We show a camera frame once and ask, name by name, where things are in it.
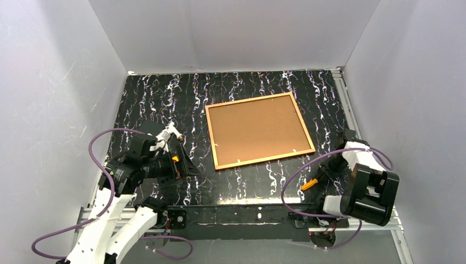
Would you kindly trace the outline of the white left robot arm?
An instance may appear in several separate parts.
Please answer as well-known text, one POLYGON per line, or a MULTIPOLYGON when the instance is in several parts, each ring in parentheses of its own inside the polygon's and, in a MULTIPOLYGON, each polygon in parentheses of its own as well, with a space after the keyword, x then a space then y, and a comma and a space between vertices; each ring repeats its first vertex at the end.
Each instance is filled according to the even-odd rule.
POLYGON ((71 253, 58 263, 121 263, 144 233, 156 226, 167 210, 167 203, 150 196, 135 206, 135 214, 123 227, 114 230, 136 188, 145 179, 160 178, 167 182, 198 173, 182 143, 176 145, 175 155, 171 153, 172 137, 184 140, 182 134, 166 131, 157 136, 137 134, 128 149, 107 162, 82 233, 71 253))

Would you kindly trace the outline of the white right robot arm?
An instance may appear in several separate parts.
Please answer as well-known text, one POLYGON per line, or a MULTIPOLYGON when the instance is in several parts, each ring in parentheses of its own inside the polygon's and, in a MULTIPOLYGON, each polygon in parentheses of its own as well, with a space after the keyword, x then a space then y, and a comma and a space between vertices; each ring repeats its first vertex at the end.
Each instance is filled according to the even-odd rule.
POLYGON ((399 176, 389 172, 375 159, 369 144, 357 138, 356 132, 339 132, 336 154, 319 165, 317 180, 335 180, 346 175, 348 181, 341 195, 328 195, 323 212, 351 216, 378 226, 388 224, 400 182, 399 176))

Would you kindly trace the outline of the yellow handled screwdriver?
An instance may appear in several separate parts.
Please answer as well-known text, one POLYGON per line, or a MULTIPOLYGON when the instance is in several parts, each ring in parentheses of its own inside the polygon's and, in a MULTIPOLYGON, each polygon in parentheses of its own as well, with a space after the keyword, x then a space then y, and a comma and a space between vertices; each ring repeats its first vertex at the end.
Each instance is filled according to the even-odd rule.
POLYGON ((320 175, 320 176, 317 176, 316 178, 313 178, 311 181, 303 184, 301 187, 300 187, 300 190, 301 191, 306 191, 306 190, 309 190, 310 188, 312 188, 314 185, 320 183, 320 182, 323 182, 323 181, 326 181, 327 179, 327 176, 325 175, 320 175))

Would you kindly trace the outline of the red wooden picture frame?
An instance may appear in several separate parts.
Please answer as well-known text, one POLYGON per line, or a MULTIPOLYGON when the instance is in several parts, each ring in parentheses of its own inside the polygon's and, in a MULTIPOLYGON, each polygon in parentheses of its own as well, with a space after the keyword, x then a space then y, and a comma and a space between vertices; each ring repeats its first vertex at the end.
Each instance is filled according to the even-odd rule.
POLYGON ((316 152, 292 92, 205 107, 215 170, 316 152))

